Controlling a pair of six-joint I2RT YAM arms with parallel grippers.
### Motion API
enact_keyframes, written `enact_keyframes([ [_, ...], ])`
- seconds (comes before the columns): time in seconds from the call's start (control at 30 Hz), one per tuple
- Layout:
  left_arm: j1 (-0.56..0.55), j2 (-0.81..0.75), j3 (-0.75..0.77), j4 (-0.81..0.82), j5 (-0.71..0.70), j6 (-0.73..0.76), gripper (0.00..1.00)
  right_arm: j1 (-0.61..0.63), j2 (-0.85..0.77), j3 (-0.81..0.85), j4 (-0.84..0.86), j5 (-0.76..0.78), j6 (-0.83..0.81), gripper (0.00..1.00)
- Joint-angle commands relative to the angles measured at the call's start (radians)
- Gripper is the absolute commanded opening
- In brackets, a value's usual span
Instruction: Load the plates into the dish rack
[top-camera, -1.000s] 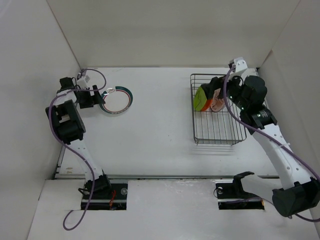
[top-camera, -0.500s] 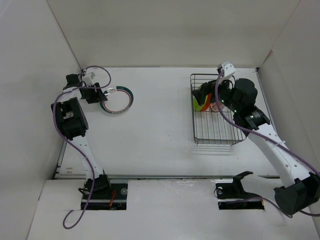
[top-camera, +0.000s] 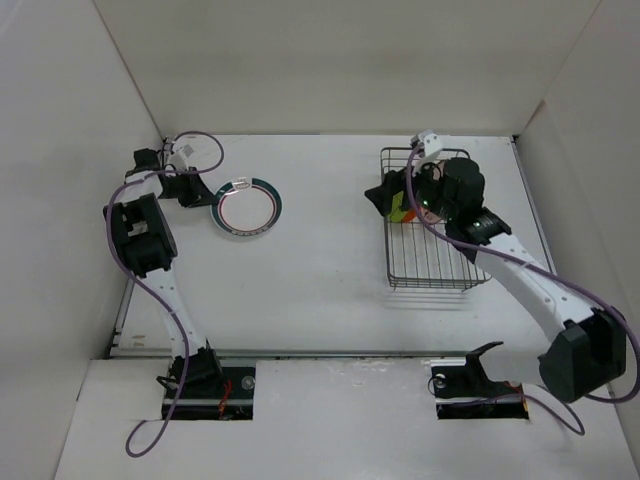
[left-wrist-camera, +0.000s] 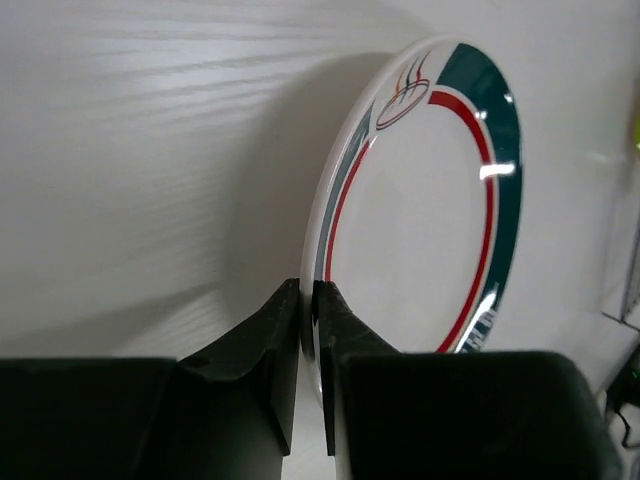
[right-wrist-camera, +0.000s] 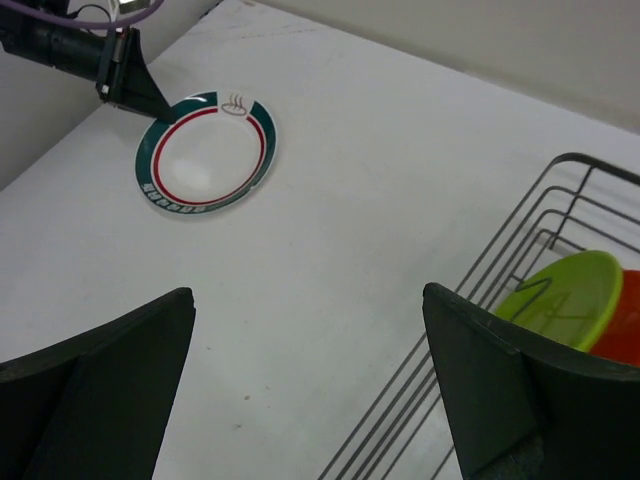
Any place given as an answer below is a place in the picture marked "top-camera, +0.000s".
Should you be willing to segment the lime green plate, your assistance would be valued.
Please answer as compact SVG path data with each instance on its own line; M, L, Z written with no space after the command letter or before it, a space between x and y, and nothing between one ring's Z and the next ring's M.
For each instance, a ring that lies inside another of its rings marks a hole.
M396 193L391 201L391 209L387 216L391 223L402 223L407 214L407 210L403 206L404 193L402 191Z

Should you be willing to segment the white plate teal rim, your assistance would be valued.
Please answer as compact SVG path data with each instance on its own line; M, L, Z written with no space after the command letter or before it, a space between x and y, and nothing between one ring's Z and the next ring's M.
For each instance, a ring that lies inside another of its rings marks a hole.
M210 207L214 224L226 235L251 239L264 235L280 219L278 190L256 177L239 177L221 185Z

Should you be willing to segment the white plate orange sunburst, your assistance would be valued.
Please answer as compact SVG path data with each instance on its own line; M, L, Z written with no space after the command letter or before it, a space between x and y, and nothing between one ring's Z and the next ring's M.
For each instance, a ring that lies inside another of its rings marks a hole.
M434 225L442 221L442 219L438 215L428 209L420 208L420 211L422 217L429 225Z

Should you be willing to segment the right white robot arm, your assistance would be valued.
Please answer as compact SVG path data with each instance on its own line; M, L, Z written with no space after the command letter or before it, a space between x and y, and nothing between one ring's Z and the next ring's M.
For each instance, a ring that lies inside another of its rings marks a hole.
M618 311L530 255L510 226L485 206L484 190L478 164L459 157L408 163L364 192L383 217L409 210L427 225L426 217L435 216L444 225L439 238L496 280L546 338L538 353L506 353L501 339L467 352L463 365L443 371L456 380L446 395L487 396L509 382L540 385L565 403L592 397L625 374L627 348L636 340Z

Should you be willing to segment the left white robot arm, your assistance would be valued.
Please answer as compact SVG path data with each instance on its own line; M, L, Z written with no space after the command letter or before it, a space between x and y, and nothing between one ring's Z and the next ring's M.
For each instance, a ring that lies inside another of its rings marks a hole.
M173 358L172 381L190 384L199 395L210 397L223 387L224 374L180 295L172 268L178 250L159 201L174 199L189 209L215 206L217 200L197 170L184 165L183 155L168 171L152 149L137 150L133 158L135 167L104 207L110 249L125 273L161 306Z

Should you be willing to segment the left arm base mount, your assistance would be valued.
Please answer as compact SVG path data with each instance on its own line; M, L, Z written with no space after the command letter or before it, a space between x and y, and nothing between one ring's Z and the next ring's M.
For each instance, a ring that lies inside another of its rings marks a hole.
M186 381L171 416L174 420L232 421L253 418L256 368L222 366L215 351L200 348L189 357Z

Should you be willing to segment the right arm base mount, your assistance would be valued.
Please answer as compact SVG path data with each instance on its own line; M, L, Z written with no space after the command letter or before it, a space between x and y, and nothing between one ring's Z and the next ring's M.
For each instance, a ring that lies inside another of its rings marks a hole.
M439 420L529 419L523 388L490 380L481 364L487 351L501 345L489 342L463 357L429 362L428 388Z

